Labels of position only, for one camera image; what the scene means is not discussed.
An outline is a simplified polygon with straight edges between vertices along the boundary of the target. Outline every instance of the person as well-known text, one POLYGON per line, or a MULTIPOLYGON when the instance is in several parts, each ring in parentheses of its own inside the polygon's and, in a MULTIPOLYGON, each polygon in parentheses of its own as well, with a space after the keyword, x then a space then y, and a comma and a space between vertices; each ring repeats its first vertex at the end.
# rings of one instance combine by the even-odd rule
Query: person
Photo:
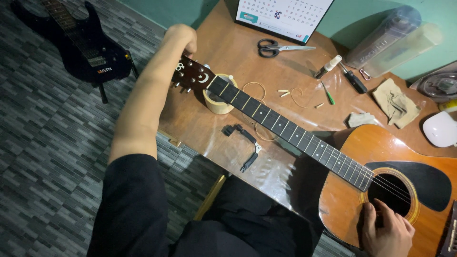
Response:
MULTIPOLYGON (((202 221, 189 222, 171 247, 165 232, 165 183, 157 164, 155 136, 170 81, 183 53, 197 51, 196 31, 173 25, 144 68, 116 123, 103 192, 87 256, 311 256, 298 253, 291 219, 269 216, 272 200, 231 176, 202 221)), ((362 242, 372 257, 406 257, 414 228, 381 201, 365 204, 362 242)))

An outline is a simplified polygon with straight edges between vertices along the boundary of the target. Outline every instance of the small green screwdriver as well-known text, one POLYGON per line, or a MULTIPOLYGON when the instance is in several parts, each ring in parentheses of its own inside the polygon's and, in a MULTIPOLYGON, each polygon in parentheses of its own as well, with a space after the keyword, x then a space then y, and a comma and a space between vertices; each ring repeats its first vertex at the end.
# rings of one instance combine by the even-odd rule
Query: small green screwdriver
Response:
POLYGON ((325 87, 325 84, 321 81, 322 85, 324 86, 324 89, 325 89, 325 93, 327 93, 327 96, 329 97, 329 100, 330 100, 330 104, 331 105, 334 105, 335 104, 335 101, 333 101, 333 98, 332 96, 330 95, 329 91, 327 90, 327 88, 325 87))

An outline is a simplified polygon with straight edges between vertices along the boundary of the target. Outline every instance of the cloth rag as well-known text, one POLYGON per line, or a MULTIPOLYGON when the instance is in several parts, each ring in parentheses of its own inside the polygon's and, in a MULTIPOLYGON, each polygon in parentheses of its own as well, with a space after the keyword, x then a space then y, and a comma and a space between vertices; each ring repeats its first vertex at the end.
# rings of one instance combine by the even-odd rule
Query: cloth rag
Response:
POLYGON ((347 125, 350 128, 358 127, 363 124, 374 124, 377 125, 376 121, 374 120, 374 116, 371 115, 369 112, 364 112, 360 114, 351 113, 349 114, 349 119, 347 120, 347 125))
POLYGON ((389 125, 404 128, 420 113, 421 108, 414 104, 392 79, 379 85, 373 92, 374 99, 389 118, 389 125))

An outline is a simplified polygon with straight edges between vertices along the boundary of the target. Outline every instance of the masking tape roll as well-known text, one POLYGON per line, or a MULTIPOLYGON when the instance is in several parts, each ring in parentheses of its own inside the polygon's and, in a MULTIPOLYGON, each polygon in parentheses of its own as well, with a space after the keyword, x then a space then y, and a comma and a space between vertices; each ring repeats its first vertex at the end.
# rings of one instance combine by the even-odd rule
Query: masking tape roll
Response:
MULTIPOLYGON (((229 76, 227 74, 216 74, 216 76, 223 78, 225 81, 238 88, 238 85, 233 79, 233 76, 229 76)), ((208 90, 203 90, 203 96, 205 97, 206 106, 211 112, 215 114, 227 114, 233 110, 233 106, 226 103, 224 100, 222 100, 222 98, 216 96, 208 90)))

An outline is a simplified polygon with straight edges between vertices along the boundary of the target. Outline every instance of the screwdriver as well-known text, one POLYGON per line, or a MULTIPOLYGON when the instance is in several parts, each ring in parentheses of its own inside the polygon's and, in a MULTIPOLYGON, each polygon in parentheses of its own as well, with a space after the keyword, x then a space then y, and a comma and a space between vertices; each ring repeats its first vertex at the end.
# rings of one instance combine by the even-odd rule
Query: screwdriver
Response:
POLYGON ((335 104, 335 101, 333 101, 333 98, 332 96, 330 95, 329 91, 327 90, 327 88, 325 87, 325 84, 321 81, 322 85, 324 86, 324 89, 325 89, 325 93, 327 93, 327 96, 329 97, 329 100, 330 100, 330 104, 333 105, 335 104))
POLYGON ((359 92, 359 94, 364 94, 367 92, 367 88, 362 84, 359 78, 357 78, 351 70, 347 70, 346 67, 340 62, 341 66, 343 67, 344 77, 349 80, 354 88, 359 92))

